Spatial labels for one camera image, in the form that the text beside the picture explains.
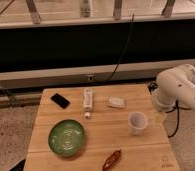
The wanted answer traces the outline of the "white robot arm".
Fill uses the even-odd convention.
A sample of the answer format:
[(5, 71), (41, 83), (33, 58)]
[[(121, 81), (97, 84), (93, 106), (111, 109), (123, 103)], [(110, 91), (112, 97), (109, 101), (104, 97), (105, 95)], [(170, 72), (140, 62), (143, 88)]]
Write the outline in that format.
[(166, 120), (166, 112), (176, 101), (195, 112), (195, 66), (183, 64), (160, 72), (156, 77), (157, 88), (151, 93), (156, 109), (153, 123), (158, 126)]

